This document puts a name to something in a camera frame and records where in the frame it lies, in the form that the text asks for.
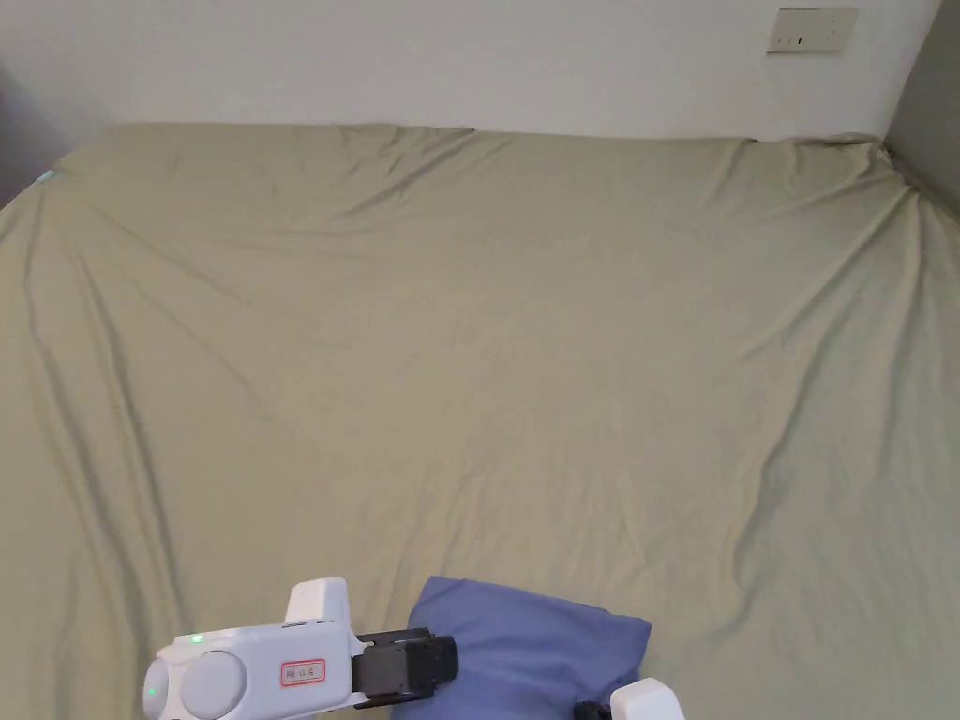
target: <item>fabric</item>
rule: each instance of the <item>fabric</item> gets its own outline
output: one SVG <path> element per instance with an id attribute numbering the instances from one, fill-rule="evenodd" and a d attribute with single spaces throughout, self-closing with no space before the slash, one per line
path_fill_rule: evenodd
<path id="1" fill-rule="evenodd" d="M 960 707 L 960 228 L 875 142 L 133 126 L 0 212 L 0 703 L 467 577 L 710 720 Z M 383 717 L 369 712 L 363 720 Z"/>
<path id="2" fill-rule="evenodd" d="M 430 578 L 410 628 L 457 642 L 460 674 L 394 720 L 570 720 L 584 701 L 608 705 L 638 680 L 650 623 L 471 580 Z"/>

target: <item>sticker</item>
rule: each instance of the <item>sticker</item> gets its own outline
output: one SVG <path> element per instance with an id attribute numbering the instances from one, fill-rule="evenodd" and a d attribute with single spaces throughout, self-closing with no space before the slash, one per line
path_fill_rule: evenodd
<path id="1" fill-rule="evenodd" d="M 280 686 L 312 685 L 326 680 L 326 660 L 299 660 L 280 666 Z"/>

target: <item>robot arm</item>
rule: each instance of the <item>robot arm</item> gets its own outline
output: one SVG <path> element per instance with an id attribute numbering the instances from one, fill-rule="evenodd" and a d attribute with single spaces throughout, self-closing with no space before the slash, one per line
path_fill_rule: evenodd
<path id="1" fill-rule="evenodd" d="M 282 625 L 177 637 L 143 685 L 148 720 L 294 720 L 353 706 L 432 697 L 457 676 L 452 637 L 424 628 L 356 636 L 347 582 L 300 583 Z M 684 720 L 677 698 L 648 679 L 611 697 L 613 720 Z"/>

